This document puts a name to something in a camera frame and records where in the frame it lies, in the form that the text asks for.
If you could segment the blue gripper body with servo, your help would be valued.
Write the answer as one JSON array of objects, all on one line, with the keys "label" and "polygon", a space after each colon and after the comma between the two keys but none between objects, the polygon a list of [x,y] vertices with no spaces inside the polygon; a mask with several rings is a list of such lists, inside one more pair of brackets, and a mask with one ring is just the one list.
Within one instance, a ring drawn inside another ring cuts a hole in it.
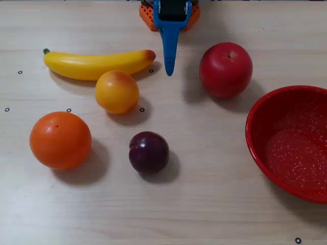
[{"label": "blue gripper body with servo", "polygon": [[165,21],[184,21],[186,19],[186,0],[160,0],[159,18]]}]

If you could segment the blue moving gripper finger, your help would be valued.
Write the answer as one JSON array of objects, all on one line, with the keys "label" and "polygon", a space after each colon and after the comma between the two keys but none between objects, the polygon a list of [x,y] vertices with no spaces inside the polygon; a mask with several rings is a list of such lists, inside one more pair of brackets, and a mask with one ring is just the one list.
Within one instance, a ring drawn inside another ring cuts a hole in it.
[{"label": "blue moving gripper finger", "polygon": [[159,18],[160,3],[159,1],[153,2],[153,20],[154,25],[159,30],[163,43],[163,56],[166,73],[171,76],[174,71],[178,36],[179,33],[185,29],[189,23],[191,12],[192,12],[192,2],[186,1],[186,19],[184,21],[165,21]]}]

